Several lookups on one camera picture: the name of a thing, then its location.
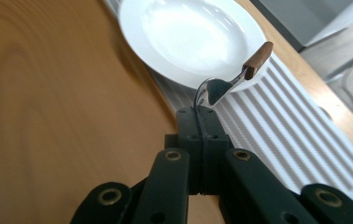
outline wooden table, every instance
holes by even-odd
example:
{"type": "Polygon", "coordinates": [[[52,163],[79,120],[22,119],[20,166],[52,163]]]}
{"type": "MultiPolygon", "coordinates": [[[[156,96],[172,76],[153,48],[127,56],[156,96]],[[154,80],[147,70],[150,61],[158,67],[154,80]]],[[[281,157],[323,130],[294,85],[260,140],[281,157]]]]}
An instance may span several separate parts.
{"type": "MultiPolygon", "coordinates": [[[[353,115],[248,1],[275,53],[353,142],[353,115]]],[[[0,1],[0,223],[65,223],[148,175],[174,115],[102,1],[0,1]]],[[[190,223],[222,223],[193,197],[190,223]]]]}

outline brown handle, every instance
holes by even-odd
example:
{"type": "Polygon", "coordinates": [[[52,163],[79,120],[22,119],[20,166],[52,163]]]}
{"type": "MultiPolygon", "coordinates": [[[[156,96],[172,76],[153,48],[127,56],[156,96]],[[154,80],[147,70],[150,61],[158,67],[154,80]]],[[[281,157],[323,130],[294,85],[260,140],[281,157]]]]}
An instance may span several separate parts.
{"type": "Polygon", "coordinates": [[[272,54],[273,43],[265,42],[245,63],[243,68],[246,68],[245,80],[252,79],[261,66],[267,61],[272,54]]]}

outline plate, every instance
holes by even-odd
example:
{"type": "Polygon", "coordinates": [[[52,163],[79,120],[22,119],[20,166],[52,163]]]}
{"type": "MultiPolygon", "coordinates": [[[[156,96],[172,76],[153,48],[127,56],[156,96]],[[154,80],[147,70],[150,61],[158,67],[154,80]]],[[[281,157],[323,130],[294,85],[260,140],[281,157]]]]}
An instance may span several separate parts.
{"type": "MultiPolygon", "coordinates": [[[[232,80],[266,41],[259,25],[232,0],[123,0],[119,24],[144,63],[194,89],[211,77],[232,80]]],[[[265,67],[233,91],[258,81],[265,67]]]]}

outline utensil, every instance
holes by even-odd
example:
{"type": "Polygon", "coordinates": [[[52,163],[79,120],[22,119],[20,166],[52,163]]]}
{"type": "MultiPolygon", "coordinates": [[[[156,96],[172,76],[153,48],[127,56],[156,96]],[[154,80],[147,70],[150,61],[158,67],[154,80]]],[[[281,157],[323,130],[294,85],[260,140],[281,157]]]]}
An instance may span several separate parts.
{"type": "Polygon", "coordinates": [[[211,77],[233,79],[241,62],[266,41],[255,20],[229,0],[122,0],[118,20],[148,67],[195,90],[211,77]]]}
{"type": "Polygon", "coordinates": [[[204,81],[194,96],[193,107],[197,108],[198,105],[203,105],[211,108],[226,93],[230,92],[233,88],[240,83],[251,80],[261,66],[266,62],[272,53],[273,43],[265,42],[243,65],[241,73],[231,81],[224,81],[220,78],[210,78],[204,81]]]}

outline gray and white striped cloth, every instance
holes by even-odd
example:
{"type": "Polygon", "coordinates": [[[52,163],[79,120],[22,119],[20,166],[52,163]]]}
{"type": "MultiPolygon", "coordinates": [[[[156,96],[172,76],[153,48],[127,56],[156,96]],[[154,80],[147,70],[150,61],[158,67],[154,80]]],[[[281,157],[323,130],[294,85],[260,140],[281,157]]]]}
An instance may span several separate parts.
{"type": "MultiPolygon", "coordinates": [[[[215,106],[235,147],[256,153],[290,190],[322,183],[353,190],[353,146],[272,54],[261,81],[215,106]]],[[[195,90],[151,71],[171,107],[192,105],[195,90]]]]}

